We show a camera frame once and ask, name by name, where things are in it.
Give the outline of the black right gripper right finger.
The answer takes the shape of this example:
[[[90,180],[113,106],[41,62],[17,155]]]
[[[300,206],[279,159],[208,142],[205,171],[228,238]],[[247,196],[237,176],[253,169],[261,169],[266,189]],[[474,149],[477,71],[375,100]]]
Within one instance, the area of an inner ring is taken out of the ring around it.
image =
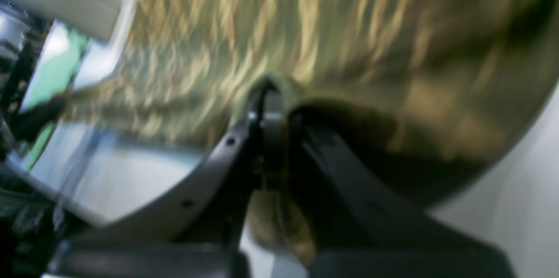
[[[311,270],[509,270],[502,252],[443,226],[371,173],[315,115],[262,95],[264,159],[309,220]]]

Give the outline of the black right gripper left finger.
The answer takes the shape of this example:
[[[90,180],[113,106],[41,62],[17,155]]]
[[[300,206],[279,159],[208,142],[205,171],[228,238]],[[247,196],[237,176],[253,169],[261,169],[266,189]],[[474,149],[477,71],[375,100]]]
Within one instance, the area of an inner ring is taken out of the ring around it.
[[[231,204],[250,195],[264,169],[264,113],[273,99],[273,89],[264,87],[250,95],[245,119],[222,137],[210,154],[166,194],[116,223],[90,232],[94,243],[171,241],[185,232],[218,198],[226,186]]]

